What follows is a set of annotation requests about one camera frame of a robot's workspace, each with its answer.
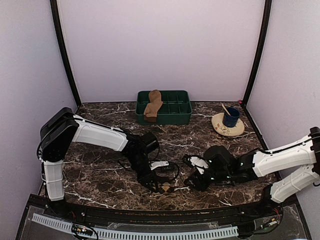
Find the black right frame post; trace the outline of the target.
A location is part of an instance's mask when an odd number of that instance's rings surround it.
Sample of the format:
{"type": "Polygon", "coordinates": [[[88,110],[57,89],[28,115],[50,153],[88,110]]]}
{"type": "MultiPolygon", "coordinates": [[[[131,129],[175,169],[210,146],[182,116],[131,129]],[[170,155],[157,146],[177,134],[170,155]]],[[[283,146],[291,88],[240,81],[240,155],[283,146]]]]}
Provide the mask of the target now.
{"type": "Polygon", "coordinates": [[[248,102],[250,100],[250,96],[255,84],[255,80],[258,74],[264,46],[265,46],[265,41],[267,37],[267,32],[268,32],[268,26],[269,26],[269,21],[270,21],[270,15],[271,15],[271,9],[272,9],[272,0],[265,0],[264,1],[264,9],[263,9],[263,14],[262,14],[262,21],[261,21],[261,26],[260,26],[260,32],[259,32],[259,37],[258,37],[258,42],[256,46],[256,51],[252,63],[252,68],[250,71],[248,83],[244,92],[244,96],[242,99],[242,107],[246,108],[248,105],[248,102]]]}

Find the wooden spoon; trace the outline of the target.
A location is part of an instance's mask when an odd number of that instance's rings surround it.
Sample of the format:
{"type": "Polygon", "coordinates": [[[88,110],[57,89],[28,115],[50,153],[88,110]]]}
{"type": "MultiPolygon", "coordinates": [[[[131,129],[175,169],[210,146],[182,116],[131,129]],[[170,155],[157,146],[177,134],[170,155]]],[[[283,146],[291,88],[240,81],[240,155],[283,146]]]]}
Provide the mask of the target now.
{"type": "Polygon", "coordinates": [[[225,105],[222,103],[222,108],[224,109],[224,111],[229,115],[231,116],[231,114],[229,113],[229,111],[227,110],[227,108],[225,107],[225,105]]]}

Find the small circuit board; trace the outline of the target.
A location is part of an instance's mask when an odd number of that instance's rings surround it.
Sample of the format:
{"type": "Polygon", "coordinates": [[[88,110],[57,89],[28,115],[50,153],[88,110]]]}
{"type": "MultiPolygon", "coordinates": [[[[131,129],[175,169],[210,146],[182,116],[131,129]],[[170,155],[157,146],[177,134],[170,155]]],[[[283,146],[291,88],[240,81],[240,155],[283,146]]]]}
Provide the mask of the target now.
{"type": "Polygon", "coordinates": [[[94,234],[94,232],[90,228],[84,225],[79,225],[79,224],[73,224],[71,226],[71,232],[76,236],[86,236],[86,237],[91,237],[94,234]]]}

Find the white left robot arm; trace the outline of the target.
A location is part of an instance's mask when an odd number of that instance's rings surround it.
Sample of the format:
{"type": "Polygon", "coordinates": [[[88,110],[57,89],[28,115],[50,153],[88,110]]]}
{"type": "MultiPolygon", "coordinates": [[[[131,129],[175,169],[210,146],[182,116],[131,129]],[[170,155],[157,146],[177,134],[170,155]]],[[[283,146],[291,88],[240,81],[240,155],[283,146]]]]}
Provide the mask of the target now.
{"type": "Polygon", "coordinates": [[[132,134],[122,128],[113,128],[74,115],[69,107],[62,108],[41,129],[36,150],[42,162],[47,196],[51,210],[60,218],[67,218],[70,206],[63,201],[63,162],[71,143],[84,143],[121,152],[136,172],[137,181],[156,193],[157,175],[149,160],[149,153],[159,148],[156,136],[132,134]]]}

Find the black left frame post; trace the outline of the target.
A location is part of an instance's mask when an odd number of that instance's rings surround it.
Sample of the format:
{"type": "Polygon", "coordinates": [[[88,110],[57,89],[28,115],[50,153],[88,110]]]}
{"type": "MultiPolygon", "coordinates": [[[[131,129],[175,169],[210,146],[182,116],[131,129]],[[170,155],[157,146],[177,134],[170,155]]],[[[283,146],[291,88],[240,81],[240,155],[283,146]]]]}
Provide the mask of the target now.
{"type": "Polygon", "coordinates": [[[75,105],[77,108],[79,108],[82,105],[82,101],[76,86],[76,81],[72,73],[72,68],[71,68],[69,56],[67,53],[67,48],[65,44],[65,39],[64,39],[60,14],[59,14],[58,1],[50,0],[49,2],[50,2],[51,14],[52,14],[55,35],[56,35],[56,39],[59,47],[60,56],[61,56],[64,70],[66,73],[68,84],[69,84],[73,99],[75,101],[75,105]]]}

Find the black frame post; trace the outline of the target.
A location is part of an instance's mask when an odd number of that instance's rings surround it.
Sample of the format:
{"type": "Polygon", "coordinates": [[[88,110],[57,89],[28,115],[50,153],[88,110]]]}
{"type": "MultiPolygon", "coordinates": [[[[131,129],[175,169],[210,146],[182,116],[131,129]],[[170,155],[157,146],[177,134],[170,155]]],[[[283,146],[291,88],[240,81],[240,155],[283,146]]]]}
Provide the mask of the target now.
{"type": "Polygon", "coordinates": [[[75,101],[75,105],[77,108],[79,108],[82,105],[82,101],[76,86],[76,81],[72,73],[72,68],[71,68],[69,56],[67,53],[67,48],[65,44],[65,39],[64,39],[60,14],[59,14],[58,1],[50,0],[49,2],[50,2],[51,14],[52,14],[55,35],[56,35],[56,39],[59,47],[60,56],[61,56],[64,70],[66,73],[68,84],[69,84],[73,99],[75,101]]]}
{"type": "Polygon", "coordinates": [[[256,51],[252,63],[252,68],[250,71],[248,83],[244,92],[244,96],[242,99],[242,107],[246,108],[248,105],[248,102],[250,100],[250,96],[255,84],[255,80],[258,74],[264,46],[265,46],[265,41],[267,37],[267,32],[268,32],[268,26],[269,26],[269,21],[270,21],[270,15],[271,15],[271,9],[272,9],[272,0],[265,0],[264,1],[264,9],[263,9],[263,14],[262,14],[262,21],[261,21],[261,26],[260,26],[260,32],[259,32],[259,37],[258,37],[258,42],[256,46],[256,51]]]}

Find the dark blue mug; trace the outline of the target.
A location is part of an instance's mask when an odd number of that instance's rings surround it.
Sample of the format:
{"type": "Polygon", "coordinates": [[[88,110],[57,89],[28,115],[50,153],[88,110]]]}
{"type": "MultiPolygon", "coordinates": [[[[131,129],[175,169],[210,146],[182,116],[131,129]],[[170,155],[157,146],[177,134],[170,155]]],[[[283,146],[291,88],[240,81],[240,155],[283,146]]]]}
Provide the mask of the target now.
{"type": "Polygon", "coordinates": [[[227,110],[229,111],[230,115],[228,115],[225,111],[224,111],[224,116],[222,119],[222,123],[228,127],[228,128],[233,128],[236,126],[239,118],[240,118],[240,111],[237,110],[234,107],[227,107],[227,110]]]}

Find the black front table rail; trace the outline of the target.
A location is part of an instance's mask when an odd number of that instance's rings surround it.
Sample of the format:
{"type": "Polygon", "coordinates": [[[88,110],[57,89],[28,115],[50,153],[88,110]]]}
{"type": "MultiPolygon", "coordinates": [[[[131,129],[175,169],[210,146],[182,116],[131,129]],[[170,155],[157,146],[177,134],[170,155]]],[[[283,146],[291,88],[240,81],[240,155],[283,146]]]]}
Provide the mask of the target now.
{"type": "Polygon", "coordinates": [[[120,210],[85,206],[66,202],[58,211],[60,217],[66,217],[80,223],[104,224],[106,222],[126,224],[193,224],[218,222],[219,224],[238,224],[258,218],[277,215],[271,206],[258,202],[239,206],[209,208],[203,210],[182,211],[142,211],[120,210]]]}

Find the cream floral plate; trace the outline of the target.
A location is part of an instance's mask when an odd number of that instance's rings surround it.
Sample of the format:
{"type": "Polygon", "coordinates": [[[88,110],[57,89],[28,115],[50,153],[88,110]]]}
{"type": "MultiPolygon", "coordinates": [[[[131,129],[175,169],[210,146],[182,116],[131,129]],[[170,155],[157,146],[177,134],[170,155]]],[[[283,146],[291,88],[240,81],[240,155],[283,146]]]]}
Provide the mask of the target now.
{"type": "Polygon", "coordinates": [[[226,125],[225,113],[217,113],[211,118],[211,124],[213,129],[222,136],[225,137],[238,137],[245,132],[245,125],[243,121],[238,118],[234,126],[226,125]]]}

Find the green compartment tray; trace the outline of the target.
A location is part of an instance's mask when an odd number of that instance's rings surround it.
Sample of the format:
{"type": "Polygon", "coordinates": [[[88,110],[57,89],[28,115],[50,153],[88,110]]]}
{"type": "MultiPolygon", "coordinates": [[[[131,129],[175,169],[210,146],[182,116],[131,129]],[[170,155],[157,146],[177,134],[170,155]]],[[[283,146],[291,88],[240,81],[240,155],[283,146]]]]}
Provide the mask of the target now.
{"type": "Polygon", "coordinates": [[[140,91],[137,94],[135,115],[140,125],[187,125],[192,115],[192,105],[189,94],[185,90],[162,90],[161,108],[154,123],[145,120],[144,111],[150,102],[149,91],[140,91]]]}

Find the brown argyle sock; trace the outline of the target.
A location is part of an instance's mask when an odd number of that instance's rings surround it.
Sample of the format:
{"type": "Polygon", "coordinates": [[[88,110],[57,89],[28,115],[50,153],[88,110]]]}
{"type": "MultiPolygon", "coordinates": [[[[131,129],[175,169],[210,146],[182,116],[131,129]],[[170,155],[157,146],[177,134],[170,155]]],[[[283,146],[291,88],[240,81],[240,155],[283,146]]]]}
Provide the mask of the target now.
{"type": "Polygon", "coordinates": [[[175,191],[175,188],[168,182],[165,182],[159,186],[159,190],[161,194],[171,194],[175,191]]]}

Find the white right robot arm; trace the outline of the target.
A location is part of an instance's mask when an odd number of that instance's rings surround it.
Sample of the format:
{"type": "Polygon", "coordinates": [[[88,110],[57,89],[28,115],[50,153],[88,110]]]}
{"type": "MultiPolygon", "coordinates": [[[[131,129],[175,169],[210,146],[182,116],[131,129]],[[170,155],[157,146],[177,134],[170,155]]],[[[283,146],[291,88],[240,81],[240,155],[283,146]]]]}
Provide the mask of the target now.
{"type": "Polygon", "coordinates": [[[264,188],[264,199],[255,205],[255,213],[266,217],[288,197],[320,180],[320,129],[296,142],[271,150],[255,149],[234,157],[224,146],[214,145],[202,157],[184,155],[182,161],[195,171],[184,181],[185,185],[206,191],[210,185],[234,186],[255,181],[268,174],[296,167],[284,179],[264,188]]]}

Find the tan brown sock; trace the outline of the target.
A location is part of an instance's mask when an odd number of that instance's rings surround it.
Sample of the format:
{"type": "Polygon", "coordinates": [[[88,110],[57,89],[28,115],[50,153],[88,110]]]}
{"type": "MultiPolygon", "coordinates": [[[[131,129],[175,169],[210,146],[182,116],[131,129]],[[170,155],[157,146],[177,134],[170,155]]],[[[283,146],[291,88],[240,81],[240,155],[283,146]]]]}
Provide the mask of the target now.
{"type": "Polygon", "coordinates": [[[152,90],[149,95],[149,103],[144,110],[144,120],[149,123],[157,121],[158,112],[163,105],[162,94],[159,90],[152,90]]]}

